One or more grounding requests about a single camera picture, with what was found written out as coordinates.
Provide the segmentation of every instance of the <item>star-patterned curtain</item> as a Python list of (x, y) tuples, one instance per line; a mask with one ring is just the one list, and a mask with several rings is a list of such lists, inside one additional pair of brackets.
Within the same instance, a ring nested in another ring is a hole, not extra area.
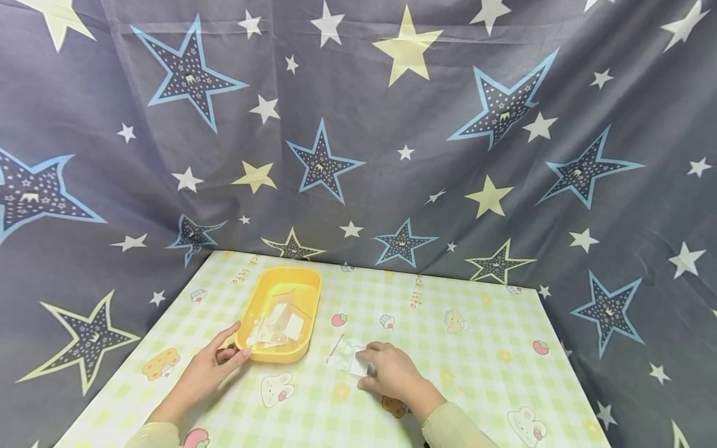
[(714, 445), (717, 3), (278, 6), (0, 0), (4, 445), (214, 249), (534, 287), (613, 446)]

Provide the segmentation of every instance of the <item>sleeve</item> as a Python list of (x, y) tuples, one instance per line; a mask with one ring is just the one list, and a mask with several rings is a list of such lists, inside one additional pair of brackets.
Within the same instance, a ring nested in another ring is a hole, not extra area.
[(125, 448), (177, 448), (179, 429), (171, 423), (153, 422), (142, 426)]
[(497, 448), (456, 403), (439, 406), (422, 431), (431, 448)]

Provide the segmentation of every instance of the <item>cartoon print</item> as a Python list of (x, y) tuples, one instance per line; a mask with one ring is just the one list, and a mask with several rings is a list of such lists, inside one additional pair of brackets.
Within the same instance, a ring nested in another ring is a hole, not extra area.
[(535, 412), (527, 406), (523, 406), (517, 411), (508, 412), (508, 421), (513, 427), (513, 431), (530, 448), (534, 448), (539, 441), (545, 439), (546, 435), (548, 435), (548, 429), (545, 424), (540, 420), (536, 420)]
[(550, 352), (548, 344), (544, 343), (542, 340), (533, 341), (533, 350), (535, 350), (537, 354), (542, 356), (545, 356)]
[(383, 325), (384, 328), (388, 328), (388, 329), (393, 330), (393, 329), (394, 329), (394, 325), (396, 325), (396, 318), (394, 318), (393, 316), (389, 316), (389, 315), (387, 315), (387, 314), (384, 314), (384, 315), (382, 315), (381, 318), (379, 319), (379, 322), (381, 323), (381, 325)]
[(331, 325), (333, 325), (334, 327), (342, 327), (347, 320), (348, 317), (345, 314), (335, 314), (331, 318)]
[(453, 308), (451, 311), (446, 311), (443, 315), (443, 323), (448, 327), (448, 333), (456, 334), (461, 330), (468, 331), (470, 324), (461, 314)]
[(203, 428), (192, 429), (186, 437), (182, 448), (207, 448), (209, 446), (209, 432)]
[(174, 366), (177, 365), (179, 359), (176, 348), (167, 348), (142, 367), (142, 374), (149, 381), (154, 381), (161, 376), (167, 378), (174, 371)]
[(291, 383), (291, 373), (284, 372), (278, 376), (267, 376), (262, 379), (261, 394), (262, 403), (267, 408), (272, 408), (294, 396), (296, 388)]
[(189, 295), (189, 298), (192, 302), (201, 303), (204, 298), (206, 298), (206, 295), (209, 294), (206, 290), (196, 290), (193, 293)]
[(411, 409), (403, 401), (385, 395), (381, 398), (381, 407), (397, 419), (411, 413)]

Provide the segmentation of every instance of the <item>table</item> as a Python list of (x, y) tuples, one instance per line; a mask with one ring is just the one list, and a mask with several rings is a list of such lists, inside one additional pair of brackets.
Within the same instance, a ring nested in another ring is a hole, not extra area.
[(309, 351), (294, 364), (252, 363), (190, 416), (186, 448), (422, 447), (400, 403), (327, 366), (342, 335), (403, 348), (500, 447), (609, 448), (535, 290), (226, 251), (209, 257), (56, 447), (123, 447), (276, 266), (323, 278)]

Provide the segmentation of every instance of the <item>white star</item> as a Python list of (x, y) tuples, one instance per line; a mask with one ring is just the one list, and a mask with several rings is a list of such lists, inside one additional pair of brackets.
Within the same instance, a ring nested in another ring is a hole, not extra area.
[(276, 100), (270, 100), (266, 101), (263, 96), (257, 95), (259, 97), (259, 105), (256, 108), (253, 108), (250, 110), (250, 112), (258, 113), (262, 116), (262, 124), (265, 124), (269, 117), (279, 118), (279, 114), (276, 113), (276, 110), (274, 108), (276, 107), (276, 102), (279, 100), (278, 98)]
[(527, 126), (523, 126), (523, 129), (528, 130), (531, 133), (528, 137), (528, 142), (532, 141), (538, 135), (550, 140), (550, 130), (548, 128), (550, 128), (550, 126), (557, 120), (557, 118), (548, 118), (546, 120), (543, 118), (543, 114), (538, 112), (538, 116), (535, 121)]
[(503, 4), (503, 0), (482, 0), (480, 12), (473, 17), (470, 23), (477, 24), (478, 22), (485, 22), (485, 30), (488, 32), (488, 36), (490, 36), (495, 20), (500, 16), (505, 16), (509, 12), (511, 12), (511, 9)]
[(655, 378), (657, 378), (660, 381), (661, 386), (665, 385), (665, 380), (672, 381), (669, 376), (665, 375), (664, 366), (657, 367), (655, 364), (650, 363), (650, 367), (652, 369), (652, 371), (650, 372), (650, 376), (654, 376)]
[(122, 130), (118, 132), (117, 135), (123, 136), (125, 138), (125, 143), (129, 143), (130, 140), (136, 138), (134, 136), (134, 126), (127, 126), (125, 123), (122, 123)]
[(699, 162), (690, 162), (690, 165), (692, 166), (692, 168), (690, 168), (688, 174), (696, 174), (697, 177), (702, 177), (703, 171), (712, 168), (712, 165), (707, 164), (706, 157), (702, 157), (702, 160)]
[(567, 348), (565, 348), (565, 344), (563, 343), (562, 340), (560, 341), (560, 346), (563, 348), (563, 351), (565, 352), (565, 357), (566, 357), (566, 358), (570, 358), (570, 355), (573, 354), (573, 351), (572, 351), (572, 350), (568, 350)]
[(17, 0), (23, 5), (39, 11), (44, 16), (47, 30), (52, 38), (54, 49), (58, 53), (65, 43), (67, 29), (72, 28), (76, 32), (96, 40), (85, 24), (80, 21), (79, 16), (72, 9), (72, 0)]
[(423, 205), (426, 205), (426, 204), (428, 204), (429, 202), (436, 202), (436, 199), (438, 199), (439, 197), (443, 196), (444, 194), (446, 194), (446, 191), (445, 191), (445, 190), (441, 190), (441, 191), (439, 191), (439, 192), (436, 193), (436, 194), (429, 194), (429, 195), (428, 195), (428, 201), (426, 201), (426, 203), (423, 204)]
[(353, 225), (353, 221), (348, 222), (348, 226), (339, 226), (339, 229), (343, 230), (346, 234), (343, 236), (344, 238), (348, 237), (359, 237), (359, 232), (361, 230), (364, 230), (363, 227), (356, 227)]
[(605, 70), (603, 73), (595, 72), (593, 75), (595, 76), (595, 81), (593, 81), (591, 85), (596, 85), (600, 90), (602, 90), (602, 86), (605, 85), (606, 82), (614, 79), (613, 76), (610, 76), (610, 69)]
[(581, 234), (576, 232), (568, 232), (573, 237), (573, 242), (570, 243), (570, 247), (580, 246), (585, 249), (585, 253), (590, 252), (590, 244), (599, 243), (598, 240), (590, 236), (590, 228), (585, 229)]
[(411, 153), (412, 153), (413, 151), (414, 151), (414, 150), (412, 150), (412, 149), (408, 149), (408, 145), (404, 145), (404, 148), (403, 148), (403, 149), (399, 149), (399, 150), (398, 150), (399, 154), (401, 154), (401, 159), (400, 159), (400, 160), (403, 160), (403, 159), (405, 159), (405, 158), (411, 160)]
[(694, 28), (695, 25), (699, 23), (699, 21), (702, 20), (702, 18), (706, 16), (709, 11), (710, 10), (708, 9), (707, 11), (702, 12), (702, 0), (697, 0), (684, 19), (662, 25), (660, 27), (661, 29), (669, 31), (673, 34), (672, 39), (670, 39), (670, 42), (663, 50), (663, 53), (672, 48), (672, 46), (680, 40), (682, 42), (687, 42), (687, 38), (692, 32), (692, 28)]
[[(607, 0), (607, 1), (609, 1), (609, 2), (611, 2), (611, 3), (614, 3), (614, 2), (615, 2), (615, 0)], [(597, 0), (587, 0), (587, 3), (585, 4), (585, 11), (587, 11), (587, 10), (590, 9), (590, 8), (592, 8), (592, 5), (594, 5), (594, 4), (596, 4), (596, 3), (597, 3)]]
[(323, 14), (320, 19), (314, 19), (311, 21), (313, 26), (321, 30), (321, 46), (329, 40), (333, 40), (337, 44), (341, 45), (341, 37), (338, 35), (336, 27), (343, 20), (343, 14), (331, 15), (331, 11), (328, 10), (326, 0), (323, 1)]
[(597, 402), (597, 407), (600, 409), (600, 412), (597, 413), (597, 418), (601, 419), (603, 424), (605, 425), (605, 431), (609, 428), (610, 424), (617, 424), (615, 419), (612, 418), (612, 405), (608, 404), (607, 406), (602, 406), (602, 403), (599, 401)]
[(550, 293), (550, 287), (549, 287), (549, 286), (543, 286), (543, 285), (539, 285), (539, 286), (540, 286), (540, 291), (538, 291), (538, 294), (540, 294), (540, 295), (543, 296), (543, 300), (547, 299), (549, 296), (552, 295), (552, 294)]
[(284, 59), (286, 59), (286, 71), (291, 71), (294, 75), (296, 75), (296, 69), (299, 67), (299, 64), (297, 64), (294, 60), (294, 55), (292, 54), (291, 57), (284, 57)]
[(674, 278), (681, 276), (684, 271), (691, 272), (699, 277), (700, 275), (697, 273), (695, 262), (702, 257), (702, 254), (705, 252), (707, 251), (696, 250), (694, 252), (690, 252), (687, 248), (687, 244), (683, 242), (682, 247), (680, 248), (680, 254), (669, 259), (670, 263), (677, 267)]
[(164, 297), (164, 291), (162, 291), (160, 293), (153, 292), (152, 294), (153, 294), (152, 300), (150, 300), (149, 302), (153, 303), (154, 305), (157, 305), (157, 308), (159, 308), (159, 303), (162, 300), (167, 300), (167, 297)]
[(252, 34), (258, 34), (261, 36), (262, 30), (259, 29), (259, 20), (261, 20), (262, 17), (252, 17), (252, 15), (249, 14), (248, 9), (245, 9), (244, 13), (247, 15), (247, 18), (239, 22), (239, 25), (247, 29), (247, 39), (251, 39)]
[(172, 176), (179, 179), (179, 185), (177, 186), (177, 191), (188, 188), (192, 190), (194, 193), (196, 193), (196, 185), (204, 182), (201, 179), (197, 179), (194, 177), (194, 175), (191, 173), (191, 166), (187, 167), (186, 171), (184, 171), (184, 174), (182, 173), (172, 173)]
[(121, 243), (112, 243), (110, 246), (117, 246), (122, 248), (122, 252), (126, 252), (129, 249), (132, 249), (133, 247), (147, 247), (144, 244), (144, 239), (147, 237), (147, 234), (142, 235), (139, 238), (132, 238), (129, 235), (125, 235), (125, 240)]

